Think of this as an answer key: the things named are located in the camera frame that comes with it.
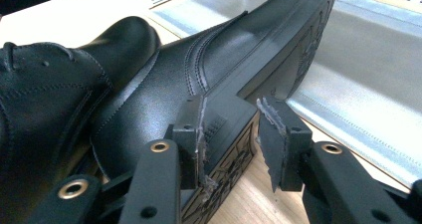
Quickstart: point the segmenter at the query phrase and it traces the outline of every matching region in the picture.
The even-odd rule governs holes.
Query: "leather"
[[[135,17],[117,22],[83,49],[5,44],[0,50],[0,223],[25,220],[68,175],[92,113],[158,46],[153,29]]]
[[[191,96],[208,96],[229,83],[234,96],[244,88],[249,92],[242,98],[269,95],[273,87],[266,89],[264,81],[268,77],[276,80],[271,74],[284,61],[287,66],[300,64],[289,74],[291,85],[278,98],[289,96],[314,57],[332,2],[269,0],[250,14],[156,51],[107,102],[94,123],[91,142],[104,174],[115,178],[133,170],[140,148],[164,137],[179,107]],[[319,19],[317,26],[304,30],[314,14]]]

